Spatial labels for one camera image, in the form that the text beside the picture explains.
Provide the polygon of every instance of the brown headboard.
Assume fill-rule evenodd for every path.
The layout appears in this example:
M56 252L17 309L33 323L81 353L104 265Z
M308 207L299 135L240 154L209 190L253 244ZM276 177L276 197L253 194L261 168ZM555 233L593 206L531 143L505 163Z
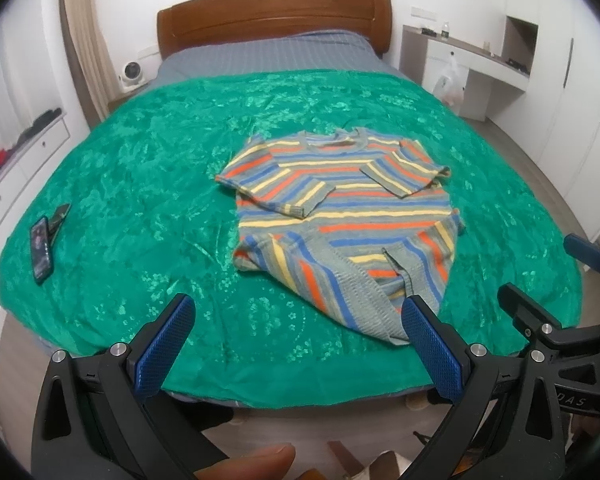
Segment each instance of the brown headboard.
M189 0L158 12L158 45L165 59L192 46L343 28L380 55L389 50L391 20L391 0Z

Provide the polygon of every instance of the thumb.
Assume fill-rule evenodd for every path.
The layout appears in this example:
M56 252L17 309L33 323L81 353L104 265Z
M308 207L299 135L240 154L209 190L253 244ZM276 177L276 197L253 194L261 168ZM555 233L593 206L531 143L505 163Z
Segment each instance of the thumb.
M296 458L291 444L275 444L196 471L198 480L282 480Z

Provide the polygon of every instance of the wall outlet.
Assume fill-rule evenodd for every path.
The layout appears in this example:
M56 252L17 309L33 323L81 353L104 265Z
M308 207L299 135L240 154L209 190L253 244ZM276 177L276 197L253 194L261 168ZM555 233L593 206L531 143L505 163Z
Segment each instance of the wall outlet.
M153 56L154 54L160 54L160 47L158 45L151 45L145 47L141 51L138 52L138 59L142 59L143 57Z
M432 10L421 9L420 7L411 7L411 15L416 18L424 18L436 22L438 20L438 14Z

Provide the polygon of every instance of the green blanket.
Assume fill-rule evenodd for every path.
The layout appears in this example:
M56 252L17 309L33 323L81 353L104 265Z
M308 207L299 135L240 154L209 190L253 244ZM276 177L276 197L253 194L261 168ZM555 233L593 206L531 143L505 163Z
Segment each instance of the green blanket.
M75 354L129 341L177 292L196 324L164 386L277 408L333 404L429 384L411 347L350 332L260 272L232 266L235 197L214 176L255 132L367 126L420 140L451 167L466 231L440 311L468 342L508 354L525 340L497 305L513 282L565 325L580 275L560 231L520 177L419 86L380 73L303 71L195 79L138 96L75 148L0 258L0 302ZM32 278L29 227L70 202L56 270Z

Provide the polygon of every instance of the wooden floor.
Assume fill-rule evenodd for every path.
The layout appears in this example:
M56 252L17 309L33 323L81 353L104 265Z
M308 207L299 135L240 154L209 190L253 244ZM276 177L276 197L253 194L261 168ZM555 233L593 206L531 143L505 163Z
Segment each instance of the wooden floor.
M565 234L583 234L552 184L503 131L489 121L469 122L524 178ZM583 291L581 324L600 323L600 275L583 272ZM47 362L48 354L35 336L8 315L0 340L0 423L8 446L26 467L30 464L33 417ZM315 466L328 478L340 479L343 471L326 448L328 440L341 440L365 464L387 449L413 459L422 448L413 431L431 435L445 413L444 406L412 412L405 408L402 398L327 408L241 410L234 421L206 433L229 456L273 442L292 442L298 448L298 458L288 478L296 478Z

